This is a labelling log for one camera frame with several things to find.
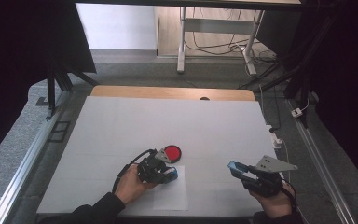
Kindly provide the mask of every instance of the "hand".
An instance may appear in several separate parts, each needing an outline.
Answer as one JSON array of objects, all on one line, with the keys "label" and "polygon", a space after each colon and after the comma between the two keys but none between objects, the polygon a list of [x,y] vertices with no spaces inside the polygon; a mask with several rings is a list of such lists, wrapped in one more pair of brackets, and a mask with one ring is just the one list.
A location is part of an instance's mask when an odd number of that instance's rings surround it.
[{"label": "hand", "polygon": [[132,165],[121,177],[114,193],[124,204],[129,204],[156,185],[154,183],[142,183],[138,177],[138,165]]},{"label": "hand", "polygon": [[[287,189],[292,195],[294,195],[295,192],[288,184],[284,183],[283,187]],[[290,200],[287,195],[281,191],[279,191],[277,195],[269,198],[265,198],[250,190],[249,193],[260,202],[264,212],[266,212],[269,218],[282,217],[292,214]]]}]

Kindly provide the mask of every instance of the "white wall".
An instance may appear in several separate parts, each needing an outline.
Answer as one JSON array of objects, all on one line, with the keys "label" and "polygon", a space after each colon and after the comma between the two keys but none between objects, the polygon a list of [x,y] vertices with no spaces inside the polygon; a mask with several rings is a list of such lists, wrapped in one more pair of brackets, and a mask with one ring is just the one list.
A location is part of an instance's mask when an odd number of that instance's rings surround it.
[{"label": "white wall", "polygon": [[157,49],[154,7],[76,4],[90,49]]}]

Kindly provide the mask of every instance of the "red circular object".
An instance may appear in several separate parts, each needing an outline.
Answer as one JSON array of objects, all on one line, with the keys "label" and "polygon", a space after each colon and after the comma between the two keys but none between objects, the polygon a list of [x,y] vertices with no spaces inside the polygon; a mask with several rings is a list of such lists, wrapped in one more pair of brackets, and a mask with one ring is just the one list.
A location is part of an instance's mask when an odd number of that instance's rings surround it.
[{"label": "red circular object", "polygon": [[164,151],[168,159],[172,161],[172,163],[179,161],[182,156],[182,151],[180,150],[180,148],[174,145],[165,147]]}]

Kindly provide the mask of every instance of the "sheet of paper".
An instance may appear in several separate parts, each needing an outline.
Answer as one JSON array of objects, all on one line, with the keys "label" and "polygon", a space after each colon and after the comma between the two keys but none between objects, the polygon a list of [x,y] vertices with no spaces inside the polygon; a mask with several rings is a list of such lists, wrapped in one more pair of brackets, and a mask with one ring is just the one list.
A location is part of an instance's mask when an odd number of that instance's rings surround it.
[{"label": "sheet of paper", "polygon": [[185,166],[175,166],[178,178],[154,188],[153,210],[188,210]]}]

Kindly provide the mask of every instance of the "gray carpet floor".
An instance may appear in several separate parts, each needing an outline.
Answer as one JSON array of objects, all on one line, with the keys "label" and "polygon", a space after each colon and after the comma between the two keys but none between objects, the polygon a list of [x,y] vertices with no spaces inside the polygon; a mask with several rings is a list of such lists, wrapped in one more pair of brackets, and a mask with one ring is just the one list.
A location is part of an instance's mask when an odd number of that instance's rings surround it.
[{"label": "gray carpet floor", "polygon": [[[93,54],[98,73],[88,75],[104,85],[237,89],[251,80],[245,73],[242,60],[186,59],[185,73],[177,75],[175,59],[148,55],[112,56],[100,52],[93,52]],[[267,64],[258,64],[256,69],[260,73],[267,67]],[[272,80],[271,77],[277,77],[281,73],[282,71],[276,71],[270,75],[270,78],[259,79],[250,85],[249,89],[255,90],[259,84],[269,82]],[[54,130],[49,134],[48,141],[14,203],[6,223],[35,222],[37,207],[54,174],[81,107],[92,90],[89,84],[78,77],[71,75],[71,79],[74,87],[68,92],[69,101],[65,105],[65,110],[61,113]],[[341,223],[295,121],[290,116],[288,102],[282,97],[285,85],[286,83],[283,83],[275,90],[271,89],[263,92],[262,95],[256,95],[256,99],[263,102],[266,122],[273,127],[279,127],[276,134],[286,144],[287,150],[282,148],[276,151],[277,157],[283,161],[288,157],[292,164],[299,167],[299,170],[291,172],[290,180],[296,187],[297,201],[306,220],[309,223]],[[61,91],[57,88],[56,92],[58,99]],[[0,146],[0,198],[48,113],[46,104],[40,104],[46,96],[46,81],[33,85],[29,91],[28,104]],[[358,171],[334,137],[319,121],[314,112],[315,104],[316,102],[312,100],[309,105],[309,130],[358,223]]]}]

